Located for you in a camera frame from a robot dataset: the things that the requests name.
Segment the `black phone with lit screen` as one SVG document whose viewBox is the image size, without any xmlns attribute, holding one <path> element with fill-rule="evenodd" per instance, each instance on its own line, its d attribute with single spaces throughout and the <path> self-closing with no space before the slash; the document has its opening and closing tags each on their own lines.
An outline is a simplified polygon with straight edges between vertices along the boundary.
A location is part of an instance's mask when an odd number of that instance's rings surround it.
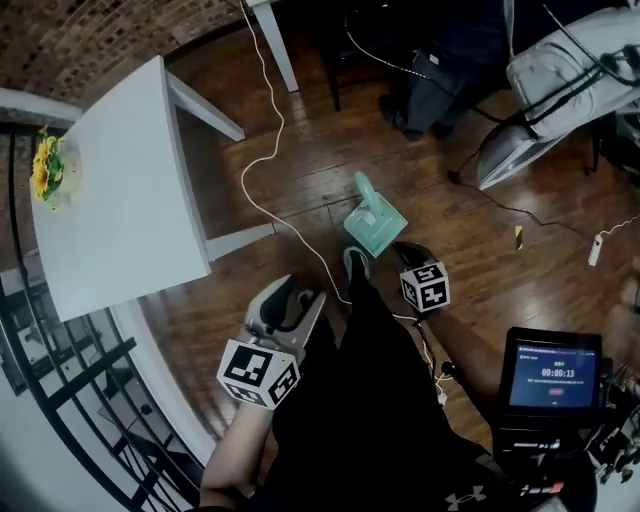
<svg viewBox="0 0 640 512">
<path fill-rule="evenodd" d="M 602 337 L 512 327 L 498 395 L 512 417 L 586 419 L 599 408 Z"/>
</svg>

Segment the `person's navy shirt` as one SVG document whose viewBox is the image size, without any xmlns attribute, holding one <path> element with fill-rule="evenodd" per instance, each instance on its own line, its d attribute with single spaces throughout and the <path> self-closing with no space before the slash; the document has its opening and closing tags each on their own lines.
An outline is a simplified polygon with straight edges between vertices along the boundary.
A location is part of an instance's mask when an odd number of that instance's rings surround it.
<svg viewBox="0 0 640 512">
<path fill-rule="evenodd" d="M 595 512 L 589 456 L 554 458 L 541 472 L 503 470 L 480 445 L 459 436 L 438 464 L 432 512 Z"/>
</svg>

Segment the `white lounge chair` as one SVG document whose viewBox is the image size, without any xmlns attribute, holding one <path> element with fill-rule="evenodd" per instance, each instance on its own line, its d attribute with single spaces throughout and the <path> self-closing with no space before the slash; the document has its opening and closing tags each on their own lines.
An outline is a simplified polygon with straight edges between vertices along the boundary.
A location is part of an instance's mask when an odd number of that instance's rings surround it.
<svg viewBox="0 0 640 512">
<path fill-rule="evenodd" d="M 640 7 L 558 24 L 512 54 L 506 75 L 521 109 L 480 147 L 481 190 L 523 170 L 577 128 L 640 100 Z"/>
</svg>

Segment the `person's right shoe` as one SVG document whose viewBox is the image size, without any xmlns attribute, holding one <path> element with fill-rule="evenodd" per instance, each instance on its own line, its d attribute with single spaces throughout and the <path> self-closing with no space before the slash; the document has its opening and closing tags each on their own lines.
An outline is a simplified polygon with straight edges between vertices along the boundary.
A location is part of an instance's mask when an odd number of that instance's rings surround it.
<svg viewBox="0 0 640 512">
<path fill-rule="evenodd" d="M 350 285 L 370 281 L 369 259 L 359 247 L 348 246 L 344 249 L 343 266 Z"/>
</svg>

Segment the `green long-handled dustpan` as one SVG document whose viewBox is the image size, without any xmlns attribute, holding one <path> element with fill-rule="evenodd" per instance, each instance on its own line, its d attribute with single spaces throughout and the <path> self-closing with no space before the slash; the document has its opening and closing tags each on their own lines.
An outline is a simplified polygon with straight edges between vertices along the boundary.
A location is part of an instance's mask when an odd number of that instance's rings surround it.
<svg viewBox="0 0 640 512">
<path fill-rule="evenodd" d="M 363 172 L 355 173 L 356 188 L 362 201 L 344 220 L 344 229 L 373 257 L 377 258 L 408 225 L 371 184 Z"/>
</svg>

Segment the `white square table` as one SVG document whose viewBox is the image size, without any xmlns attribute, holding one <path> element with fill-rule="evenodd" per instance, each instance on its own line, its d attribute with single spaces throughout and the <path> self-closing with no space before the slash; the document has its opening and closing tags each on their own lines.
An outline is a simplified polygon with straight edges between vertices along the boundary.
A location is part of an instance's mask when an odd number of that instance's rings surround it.
<svg viewBox="0 0 640 512">
<path fill-rule="evenodd" d="M 67 321 L 207 276 L 211 263 L 274 228 L 205 235 L 176 119 L 184 109 L 240 141 L 243 130 L 155 57 L 66 135 L 80 179 L 57 209 L 34 202 L 44 276 Z"/>
</svg>

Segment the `black chair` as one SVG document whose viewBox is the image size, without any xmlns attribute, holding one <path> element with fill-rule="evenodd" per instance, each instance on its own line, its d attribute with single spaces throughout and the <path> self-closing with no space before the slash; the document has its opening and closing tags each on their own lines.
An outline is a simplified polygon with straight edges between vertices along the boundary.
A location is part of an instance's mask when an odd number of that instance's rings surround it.
<svg viewBox="0 0 640 512">
<path fill-rule="evenodd" d="M 336 111 L 341 110 L 339 76 L 345 70 L 348 55 L 349 47 L 343 29 L 335 29 L 323 37 L 322 58 Z"/>
</svg>

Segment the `person's black trousers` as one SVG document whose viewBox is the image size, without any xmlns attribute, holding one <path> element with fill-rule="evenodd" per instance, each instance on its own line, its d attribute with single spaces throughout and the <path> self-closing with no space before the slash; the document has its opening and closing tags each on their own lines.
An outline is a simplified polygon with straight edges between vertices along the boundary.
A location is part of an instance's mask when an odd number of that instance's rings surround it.
<svg viewBox="0 0 640 512">
<path fill-rule="evenodd" d="M 340 343 L 313 339 L 276 409 L 277 456 L 250 512 L 493 512 L 483 450 L 453 432 L 411 335 L 364 278 Z"/>
</svg>

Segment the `black chest rig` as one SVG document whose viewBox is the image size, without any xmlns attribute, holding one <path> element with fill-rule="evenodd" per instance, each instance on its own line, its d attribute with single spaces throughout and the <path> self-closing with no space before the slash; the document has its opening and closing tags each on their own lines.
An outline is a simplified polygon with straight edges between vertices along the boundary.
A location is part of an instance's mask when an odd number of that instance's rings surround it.
<svg viewBox="0 0 640 512">
<path fill-rule="evenodd" d="M 622 484 L 640 476 L 640 375 L 622 365 L 598 384 L 595 408 L 583 416 L 569 408 L 496 418 L 494 454 L 519 496 L 556 495 L 581 471 L 601 485 L 615 475 Z"/>
</svg>

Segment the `yellow flower pot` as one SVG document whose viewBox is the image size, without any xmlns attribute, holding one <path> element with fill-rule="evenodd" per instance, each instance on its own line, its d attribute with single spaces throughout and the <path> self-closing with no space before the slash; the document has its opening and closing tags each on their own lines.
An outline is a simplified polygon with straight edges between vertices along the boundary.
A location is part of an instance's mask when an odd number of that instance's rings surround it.
<svg viewBox="0 0 640 512">
<path fill-rule="evenodd" d="M 52 211 L 71 204 L 82 180 L 82 163 L 77 147 L 66 137 L 51 135 L 42 127 L 36 135 L 31 186 L 34 197 Z"/>
</svg>

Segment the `person's left forearm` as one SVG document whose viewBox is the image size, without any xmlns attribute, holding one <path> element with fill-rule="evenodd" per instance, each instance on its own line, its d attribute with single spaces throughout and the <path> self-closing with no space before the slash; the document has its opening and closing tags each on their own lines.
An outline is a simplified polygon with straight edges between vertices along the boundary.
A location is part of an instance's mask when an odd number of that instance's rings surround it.
<svg viewBox="0 0 640 512">
<path fill-rule="evenodd" d="M 235 508 L 231 493 L 246 495 L 259 469 L 274 412 L 243 403 L 205 466 L 200 506 Z"/>
</svg>

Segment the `person's right forearm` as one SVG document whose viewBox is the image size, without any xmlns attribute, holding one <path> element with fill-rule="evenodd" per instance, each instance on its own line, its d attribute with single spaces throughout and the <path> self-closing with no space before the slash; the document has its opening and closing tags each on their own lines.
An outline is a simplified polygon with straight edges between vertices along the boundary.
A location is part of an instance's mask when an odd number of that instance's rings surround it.
<svg viewBox="0 0 640 512">
<path fill-rule="evenodd" d="M 502 353 L 445 309 L 431 313 L 426 323 L 473 396 L 493 409 L 501 381 Z"/>
</svg>

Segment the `black metal railing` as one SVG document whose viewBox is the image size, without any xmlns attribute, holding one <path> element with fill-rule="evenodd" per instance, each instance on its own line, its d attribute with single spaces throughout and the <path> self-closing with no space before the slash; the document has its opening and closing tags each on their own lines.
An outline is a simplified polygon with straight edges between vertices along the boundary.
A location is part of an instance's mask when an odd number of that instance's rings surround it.
<svg viewBox="0 0 640 512">
<path fill-rule="evenodd" d="M 43 288 L 40 285 L 33 286 L 29 281 L 16 214 L 15 145 L 20 137 L 26 137 L 35 143 L 35 126 L 0 122 L 0 140 L 7 144 L 5 157 L 11 243 L 19 280 L 23 286 L 25 305 L 44 343 L 47 358 L 61 380 L 61 386 L 52 393 L 42 386 L 40 376 L 34 371 L 18 339 L 18 331 L 0 280 L 0 327 L 23 380 L 45 419 L 68 451 L 127 512 L 143 512 L 144 504 L 148 504 L 152 512 L 180 512 L 180 500 L 186 501 L 190 508 L 195 508 L 199 499 L 202 464 L 188 447 L 179 452 L 170 450 L 171 442 L 180 442 L 182 439 L 175 429 L 171 429 L 166 438 L 160 438 L 148 422 L 148 414 L 160 410 L 149 389 L 142 390 L 146 398 L 145 404 L 137 406 L 117 375 L 114 365 L 123 360 L 133 382 L 143 382 L 130 356 L 136 346 L 135 339 L 118 337 L 114 348 L 105 349 L 89 316 L 82 318 L 89 329 L 89 337 L 72 339 L 65 350 L 59 348 L 55 336 L 47 335 L 44 330 L 42 317 L 37 310 Z M 114 482 L 104 471 L 102 464 L 76 439 L 59 413 L 67 404 L 75 407 L 111 459 L 135 483 L 133 494 L 127 494 L 120 484 Z"/>
</svg>

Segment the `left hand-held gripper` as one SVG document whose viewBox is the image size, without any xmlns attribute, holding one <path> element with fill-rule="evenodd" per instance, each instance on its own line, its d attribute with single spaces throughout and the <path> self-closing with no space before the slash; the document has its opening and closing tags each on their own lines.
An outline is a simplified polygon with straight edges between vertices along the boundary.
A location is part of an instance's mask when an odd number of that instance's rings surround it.
<svg viewBox="0 0 640 512">
<path fill-rule="evenodd" d="M 322 313 L 327 294 L 310 297 L 291 326 L 286 318 L 293 275 L 276 279 L 249 303 L 245 325 L 227 341 L 217 380 L 236 400 L 276 409 L 300 380 L 305 345 Z"/>
</svg>

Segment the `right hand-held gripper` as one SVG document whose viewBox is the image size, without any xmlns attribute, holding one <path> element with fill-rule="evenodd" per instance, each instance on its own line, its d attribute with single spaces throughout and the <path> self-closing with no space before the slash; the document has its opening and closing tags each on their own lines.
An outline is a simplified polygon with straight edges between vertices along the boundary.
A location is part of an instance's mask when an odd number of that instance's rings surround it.
<svg viewBox="0 0 640 512">
<path fill-rule="evenodd" d="M 394 242 L 392 248 L 403 298 L 417 313 L 427 313 L 451 303 L 449 277 L 442 261 L 417 243 Z"/>
</svg>

